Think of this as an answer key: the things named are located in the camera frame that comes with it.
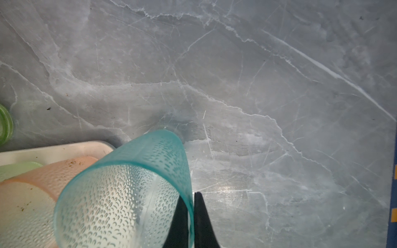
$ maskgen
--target green plastic container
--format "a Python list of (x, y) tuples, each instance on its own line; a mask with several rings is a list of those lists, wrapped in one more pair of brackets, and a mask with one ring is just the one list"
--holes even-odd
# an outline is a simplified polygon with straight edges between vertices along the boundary
[(0, 104), (0, 145), (10, 140), (13, 132), (13, 123), (7, 109)]

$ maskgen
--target gray marble countertop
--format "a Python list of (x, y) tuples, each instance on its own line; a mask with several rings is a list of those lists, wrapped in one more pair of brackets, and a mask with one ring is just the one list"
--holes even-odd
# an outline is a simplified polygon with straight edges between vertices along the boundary
[(0, 151), (171, 126), (225, 248), (384, 247), (395, 0), (3, 0)]

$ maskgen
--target blue edge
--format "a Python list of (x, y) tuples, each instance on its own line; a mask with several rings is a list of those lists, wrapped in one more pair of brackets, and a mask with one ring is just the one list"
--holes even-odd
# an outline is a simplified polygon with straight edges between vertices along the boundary
[(391, 182), (391, 198), (390, 198), (390, 210), (389, 210), (389, 228), (387, 230), (387, 241), (386, 248), (397, 247), (397, 222), (390, 222), (391, 210), (397, 208), (397, 180), (394, 180), (395, 166), (397, 164), (397, 135), (396, 143), (394, 147), (394, 164), (393, 164), (393, 178)]

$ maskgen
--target white tray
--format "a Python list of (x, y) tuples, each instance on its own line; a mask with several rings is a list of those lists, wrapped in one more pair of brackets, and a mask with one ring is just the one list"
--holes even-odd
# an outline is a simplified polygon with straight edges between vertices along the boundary
[(42, 165), (48, 165), (50, 163), (83, 156), (101, 159), (113, 150), (114, 146), (107, 142), (87, 141), (59, 146), (0, 152), (0, 166), (20, 162), (37, 162)]

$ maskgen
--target plastic cup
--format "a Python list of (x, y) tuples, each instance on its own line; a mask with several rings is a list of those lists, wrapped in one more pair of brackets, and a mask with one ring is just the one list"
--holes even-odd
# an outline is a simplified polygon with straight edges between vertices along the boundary
[(10, 177), (18, 176), (22, 173), (31, 171), (39, 167), (42, 167), (42, 165), (36, 162), (23, 162), (2, 165), (0, 166), (0, 182), (9, 179)]
[(172, 132), (158, 130), (117, 148), (71, 180), (54, 211), (60, 248), (162, 248), (178, 201), (190, 217), (193, 196), (186, 153)]
[(0, 183), (0, 247), (56, 247), (55, 202), (66, 184), (96, 162), (81, 157), (52, 163)]

